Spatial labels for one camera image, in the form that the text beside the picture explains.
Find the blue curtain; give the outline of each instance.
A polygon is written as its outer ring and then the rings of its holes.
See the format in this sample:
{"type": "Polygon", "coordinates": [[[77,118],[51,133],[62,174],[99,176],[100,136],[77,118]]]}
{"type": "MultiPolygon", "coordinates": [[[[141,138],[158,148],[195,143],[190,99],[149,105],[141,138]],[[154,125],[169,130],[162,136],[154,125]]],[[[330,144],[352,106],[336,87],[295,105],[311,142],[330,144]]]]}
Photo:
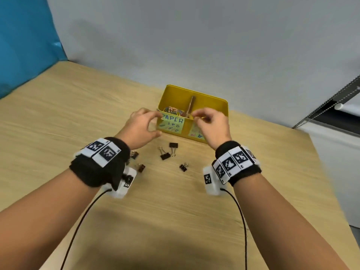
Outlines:
{"type": "Polygon", "coordinates": [[[0,98],[66,55],[47,0],[0,0],[0,98]]]}

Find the yellow metal container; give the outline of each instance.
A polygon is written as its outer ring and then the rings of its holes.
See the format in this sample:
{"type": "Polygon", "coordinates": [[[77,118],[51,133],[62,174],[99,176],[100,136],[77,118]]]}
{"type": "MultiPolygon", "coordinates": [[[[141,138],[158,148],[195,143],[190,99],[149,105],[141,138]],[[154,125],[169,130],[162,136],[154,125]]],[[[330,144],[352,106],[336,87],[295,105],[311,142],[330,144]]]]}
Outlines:
{"type": "Polygon", "coordinates": [[[163,118],[158,119],[156,128],[168,134],[206,143],[192,116],[186,118],[164,112],[164,109],[169,106],[186,112],[192,96],[196,96],[192,108],[193,111],[209,107],[229,116],[229,107],[226,100],[175,85],[167,85],[158,106],[158,110],[162,112],[163,118]]]}

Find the white cylinder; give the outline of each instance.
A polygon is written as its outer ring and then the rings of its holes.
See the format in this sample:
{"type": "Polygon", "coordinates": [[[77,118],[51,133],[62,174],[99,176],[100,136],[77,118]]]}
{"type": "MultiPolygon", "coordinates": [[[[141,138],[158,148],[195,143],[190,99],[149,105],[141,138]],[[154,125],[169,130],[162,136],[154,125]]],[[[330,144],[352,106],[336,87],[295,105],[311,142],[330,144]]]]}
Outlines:
{"type": "Polygon", "coordinates": [[[338,103],[335,105],[334,109],[360,117],[360,106],[355,105],[355,104],[338,103]]]}

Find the wooden table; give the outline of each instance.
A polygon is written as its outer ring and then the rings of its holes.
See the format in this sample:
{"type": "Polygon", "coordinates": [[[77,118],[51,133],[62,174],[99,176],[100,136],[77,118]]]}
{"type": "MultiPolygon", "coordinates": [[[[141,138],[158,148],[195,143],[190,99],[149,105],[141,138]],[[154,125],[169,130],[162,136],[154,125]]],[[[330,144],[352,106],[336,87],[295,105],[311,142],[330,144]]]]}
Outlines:
{"type": "MultiPolygon", "coordinates": [[[[0,209],[66,169],[73,153],[114,135],[130,113],[155,109],[162,91],[71,62],[59,62],[0,101],[0,209]]],[[[308,134],[230,112],[232,136],[251,148],[263,174],[351,269],[360,251],[308,134]]],[[[205,144],[164,134],[138,150],[146,168],[124,199],[103,196],[85,218],[65,269],[243,269],[243,224],[227,196],[205,193],[205,144]],[[177,156],[158,146],[178,142],[177,156]],[[187,172],[179,165],[187,162],[187,172]]],[[[42,269],[57,269],[73,235],[42,269]]],[[[267,269],[248,236],[248,268],[267,269]]]]}

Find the cord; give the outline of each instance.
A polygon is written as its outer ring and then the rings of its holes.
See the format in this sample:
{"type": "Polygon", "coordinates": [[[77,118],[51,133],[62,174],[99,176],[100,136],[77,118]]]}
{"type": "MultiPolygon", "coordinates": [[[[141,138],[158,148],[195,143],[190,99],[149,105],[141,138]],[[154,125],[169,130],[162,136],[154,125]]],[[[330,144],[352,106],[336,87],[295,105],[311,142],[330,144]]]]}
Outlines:
{"type": "Polygon", "coordinates": [[[66,261],[66,259],[67,259],[67,256],[69,255],[69,251],[70,251],[72,242],[74,241],[75,236],[76,236],[76,233],[77,233],[77,231],[79,230],[79,227],[80,227],[81,223],[83,222],[86,214],[89,212],[89,210],[91,209],[91,207],[95,204],[95,202],[96,202],[101,196],[103,196],[106,192],[109,192],[109,191],[112,191],[112,189],[108,189],[108,190],[104,191],[102,194],[100,194],[99,196],[97,196],[96,199],[89,205],[88,209],[85,211],[85,213],[84,213],[84,215],[82,216],[79,224],[78,224],[77,227],[76,227],[76,230],[75,230],[75,232],[74,232],[74,236],[72,236],[72,239],[71,239],[71,241],[70,241],[68,250],[66,251],[65,258],[64,258],[63,264],[61,265],[60,270],[63,270],[63,268],[64,268],[65,261],[66,261]]]}
{"type": "Polygon", "coordinates": [[[223,189],[221,188],[220,189],[221,191],[225,191],[228,193],[228,195],[230,195],[232,197],[232,199],[235,201],[236,205],[238,206],[238,209],[240,211],[240,215],[241,215],[241,219],[243,220],[243,224],[244,224],[244,234],[245,234],[245,270],[247,270],[247,236],[246,236],[246,225],[245,225],[245,219],[244,219],[244,216],[243,216],[243,213],[240,209],[240,206],[239,206],[239,203],[236,201],[235,197],[230,193],[228,192],[226,189],[223,189]]]}

